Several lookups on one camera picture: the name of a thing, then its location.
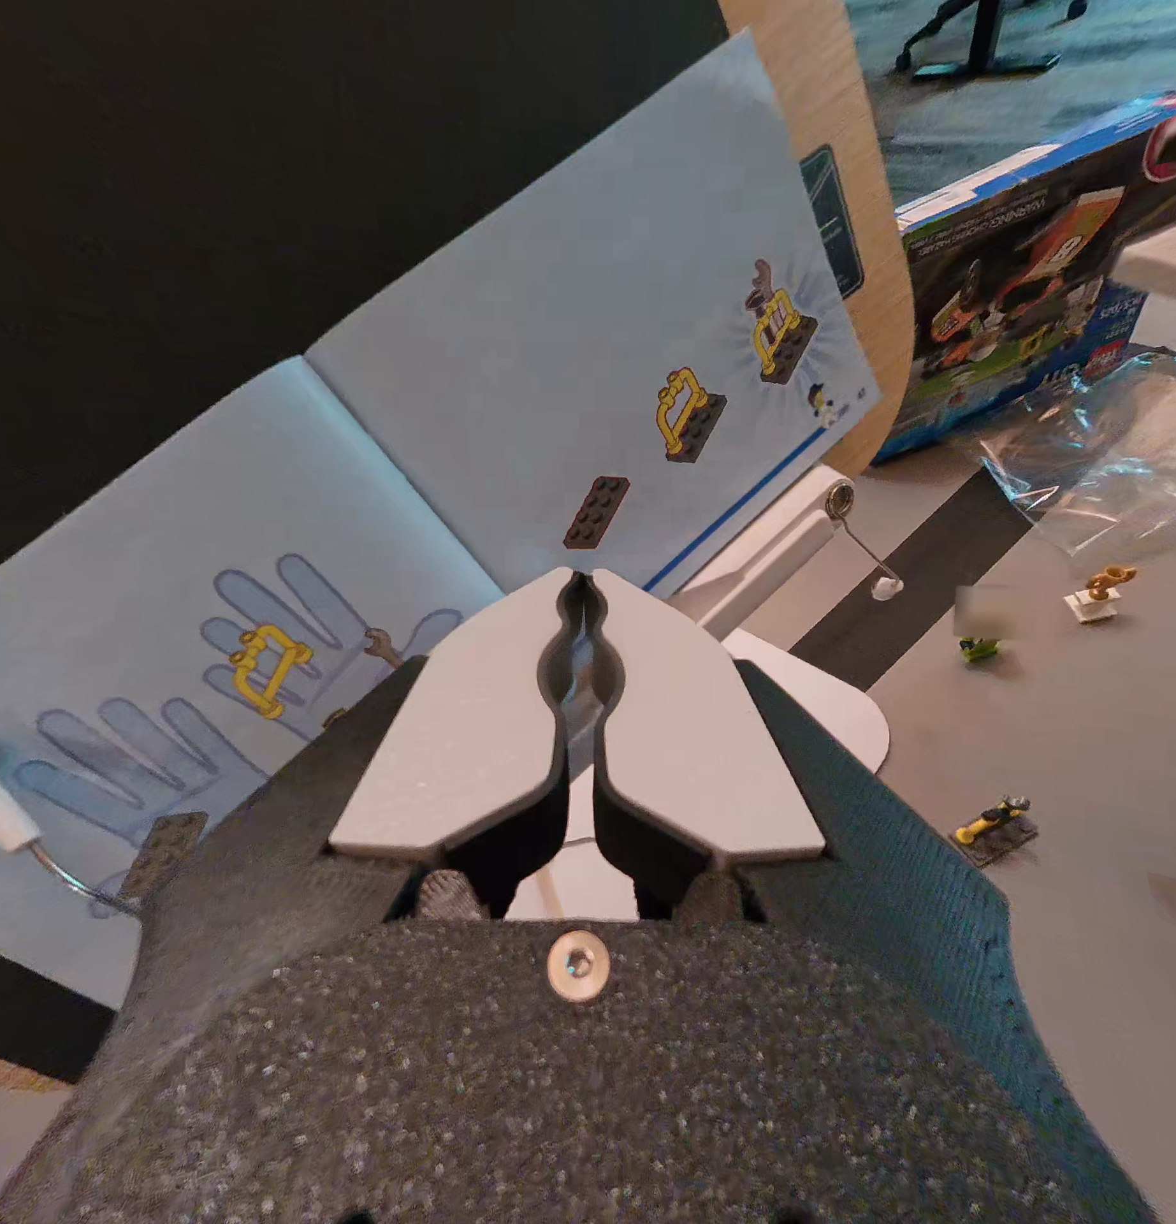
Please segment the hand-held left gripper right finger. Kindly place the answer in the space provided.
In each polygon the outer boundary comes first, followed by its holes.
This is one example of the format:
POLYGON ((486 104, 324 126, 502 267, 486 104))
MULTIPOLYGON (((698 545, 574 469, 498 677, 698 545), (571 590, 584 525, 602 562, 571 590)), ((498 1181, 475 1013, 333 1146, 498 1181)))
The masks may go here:
POLYGON ((814 861, 826 840, 728 651, 606 570, 589 580, 595 845, 621 872, 814 861))

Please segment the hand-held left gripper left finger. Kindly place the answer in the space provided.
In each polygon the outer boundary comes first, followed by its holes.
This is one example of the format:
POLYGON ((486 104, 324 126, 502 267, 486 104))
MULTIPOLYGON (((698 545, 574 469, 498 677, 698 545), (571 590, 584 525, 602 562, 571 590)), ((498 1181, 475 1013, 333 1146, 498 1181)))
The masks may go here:
POLYGON ((537 802, 565 764, 578 574, 490 604, 430 653, 330 832, 330 849, 430 865, 537 802))

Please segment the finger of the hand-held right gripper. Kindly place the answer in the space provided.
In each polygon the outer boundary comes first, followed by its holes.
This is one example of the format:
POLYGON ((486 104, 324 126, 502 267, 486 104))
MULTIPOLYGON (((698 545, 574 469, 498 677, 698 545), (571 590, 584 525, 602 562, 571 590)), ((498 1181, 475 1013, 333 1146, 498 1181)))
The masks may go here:
POLYGON ((1121 250, 1117 283, 1149 295, 1176 300, 1176 223, 1121 250))

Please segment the white booklet stand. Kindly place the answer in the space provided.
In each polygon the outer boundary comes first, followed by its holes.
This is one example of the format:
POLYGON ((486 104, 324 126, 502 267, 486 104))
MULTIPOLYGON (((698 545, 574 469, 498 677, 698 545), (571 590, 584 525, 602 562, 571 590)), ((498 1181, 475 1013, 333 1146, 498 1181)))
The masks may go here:
MULTIPOLYGON (((604 812, 606 798, 621 804, 627 810, 636 810, 647 824, 636 824, 638 832, 627 836, 638 845, 638 835, 653 834, 672 838, 672 850, 705 851, 707 865, 737 866, 770 864, 785 865, 795 860, 813 860, 825 856, 823 834, 815 832, 811 842, 808 830, 811 819, 803 799, 796 801, 799 816, 795 835, 799 842, 774 843, 770 830, 773 817, 762 825, 765 842, 755 839, 758 825, 748 819, 740 850, 724 851, 721 832, 713 834, 714 842, 706 838, 706 799, 724 794, 722 783, 699 784, 701 794, 687 790, 688 784, 676 784, 672 791, 657 793, 661 778, 654 767, 639 774, 639 763, 634 742, 623 742, 621 733, 638 734, 640 716, 651 723, 657 712, 670 711, 673 697, 701 698, 707 712, 721 712, 725 698, 733 705, 732 689, 722 681, 722 664, 718 651, 726 651, 736 662, 752 663, 763 668, 782 692, 807 705, 813 716, 840 739, 860 764, 874 772, 889 750, 889 727, 875 703, 860 694, 855 685, 832 678, 815 666, 791 662, 785 652, 778 652, 763 640, 742 629, 752 611, 767 603, 770 589, 782 588, 789 577, 815 556, 825 544, 843 530, 856 544, 845 521, 855 500, 855 487, 838 478, 829 488, 819 473, 810 474, 802 484, 817 492, 815 499, 799 503, 800 488, 796 487, 767 509, 754 525, 750 525, 717 559, 707 565, 687 585, 669 599, 666 606, 673 612, 655 612, 654 596, 640 599, 638 589, 616 575, 598 571, 593 581, 580 575, 580 586, 567 585, 563 592, 567 600, 579 592, 579 616, 586 627, 576 637, 556 640, 549 645, 552 663, 546 660, 546 671, 539 672, 546 687, 546 700, 561 696, 561 705, 552 708, 558 713, 558 745, 567 756, 563 782, 569 780, 568 797, 560 799, 552 790, 552 780, 545 793, 537 791, 522 798, 554 802, 554 815, 565 817, 569 812, 572 824, 586 820, 589 801, 597 812, 604 812), (666 816, 657 815, 655 804, 677 801, 688 810, 687 820, 669 823, 666 816)), ((483 868, 486 864, 485 834, 504 834, 502 817, 516 816, 518 810, 500 809, 486 828, 483 820, 475 827, 466 825, 479 835, 470 843, 468 835, 457 834, 459 842, 436 846, 418 846, 415 834, 407 834, 410 842, 399 842, 399 825, 384 823, 384 834, 373 834, 373 842, 336 843, 333 850, 351 851, 351 865, 382 865, 384 850, 400 851, 401 866, 433 866, 430 857, 436 850, 471 851, 470 865, 483 868)), ((0 851, 18 860, 33 860, 45 873, 59 880, 70 891, 86 898, 97 917, 121 913, 138 922, 147 898, 162 886, 191 846, 206 831, 209 813, 202 810, 176 812, 158 816, 147 828, 145 840, 136 845, 134 865, 120 876, 112 877, 115 891, 94 888, 68 872, 48 851, 39 827, 24 808, 3 786, 0 778, 0 851)), ((672 866, 672 850, 657 850, 657 866, 672 866)))

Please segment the grey lego plate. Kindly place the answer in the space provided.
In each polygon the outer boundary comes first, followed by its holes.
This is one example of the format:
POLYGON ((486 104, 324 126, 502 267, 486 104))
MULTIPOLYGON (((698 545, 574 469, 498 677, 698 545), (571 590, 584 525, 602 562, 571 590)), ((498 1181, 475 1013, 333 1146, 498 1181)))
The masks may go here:
POLYGON ((975 869, 985 869, 1002 861, 1009 854, 1024 849, 1039 834, 1038 825, 1026 815, 983 828, 968 842, 959 836, 961 832, 956 831, 952 840, 975 869))

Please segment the lego instruction booklet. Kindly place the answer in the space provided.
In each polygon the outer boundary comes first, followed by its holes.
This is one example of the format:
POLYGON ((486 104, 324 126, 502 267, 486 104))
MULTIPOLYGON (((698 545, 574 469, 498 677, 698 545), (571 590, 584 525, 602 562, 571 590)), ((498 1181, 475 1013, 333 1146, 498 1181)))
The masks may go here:
MULTIPOLYGON (((881 399, 746 29, 0 565, 3 786, 115 891, 542 575, 686 590, 881 399)), ((15 969, 138 946, 0 851, 15 969)))

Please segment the blue lego set box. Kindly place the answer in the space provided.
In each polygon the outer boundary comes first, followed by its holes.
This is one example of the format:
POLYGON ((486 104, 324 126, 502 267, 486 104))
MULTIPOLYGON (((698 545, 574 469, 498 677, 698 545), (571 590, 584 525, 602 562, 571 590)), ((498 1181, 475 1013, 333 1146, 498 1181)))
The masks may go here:
POLYGON ((1176 92, 1142 96, 896 209, 915 345, 875 465, 1118 365, 1146 294, 1112 271, 1176 223, 1173 137, 1176 92))

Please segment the small tan lego piece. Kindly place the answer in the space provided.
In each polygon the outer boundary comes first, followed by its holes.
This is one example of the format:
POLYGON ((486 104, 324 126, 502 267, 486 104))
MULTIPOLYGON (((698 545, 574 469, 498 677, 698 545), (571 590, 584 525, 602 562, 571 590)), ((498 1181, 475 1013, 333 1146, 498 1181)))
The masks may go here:
POLYGON ((1117 615, 1120 588, 1138 575, 1134 566, 1112 565, 1091 575, 1084 588, 1064 597, 1075 621, 1080 625, 1095 625, 1112 621, 1117 615))

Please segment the clear plastic bag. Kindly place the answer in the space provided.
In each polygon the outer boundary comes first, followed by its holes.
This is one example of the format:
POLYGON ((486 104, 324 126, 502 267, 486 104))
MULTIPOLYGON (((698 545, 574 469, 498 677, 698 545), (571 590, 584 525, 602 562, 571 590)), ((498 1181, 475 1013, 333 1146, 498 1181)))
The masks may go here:
POLYGON ((1076 570, 1176 548, 1176 354, 1042 387, 963 432, 1013 510, 1076 570))

